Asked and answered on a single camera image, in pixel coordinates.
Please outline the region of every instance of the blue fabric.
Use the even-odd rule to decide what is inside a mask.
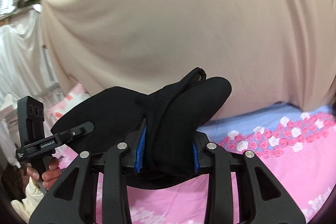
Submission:
[[[317,112],[332,113],[332,107],[325,105],[309,113],[316,114]],[[297,107],[278,103],[241,116],[210,121],[200,127],[198,131],[206,133],[211,141],[219,143],[232,130],[237,130],[243,136],[253,133],[253,129],[258,126],[273,131],[278,127],[282,117],[286,116],[290,120],[296,121],[300,119],[301,114],[302,111]]]

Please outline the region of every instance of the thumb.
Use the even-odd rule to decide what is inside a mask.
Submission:
[[[27,174],[34,180],[39,180],[40,179],[39,172],[32,167],[27,167]]]

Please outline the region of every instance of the pillow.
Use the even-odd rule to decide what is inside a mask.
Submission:
[[[57,121],[69,110],[90,97],[91,96],[84,89],[83,85],[78,83],[63,99],[63,101],[48,110],[48,114]]]

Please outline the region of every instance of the blue bristle pad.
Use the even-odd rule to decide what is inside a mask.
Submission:
[[[146,129],[147,129],[147,125],[143,127],[141,137],[138,142],[138,146],[135,150],[134,170],[136,173],[140,173],[140,170],[143,166],[143,154],[145,152]]]
[[[198,162],[198,149],[195,142],[193,142],[193,150],[194,150],[194,168],[195,173],[197,174],[198,171],[200,170],[200,163]]]

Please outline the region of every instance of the human hand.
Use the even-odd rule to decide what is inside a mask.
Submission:
[[[50,190],[50,188],[53,186],[55,181],[58,179],[58,177],[62,174],[61,169],[58,167],[59,162],[58,159],[53,157],[49,163],[49,170],[44,172],[42,174],[43,186]],[[33,180],[40,180],[40,175],[38,171],[32,167],[27,168],[27,174],[33,179]]]

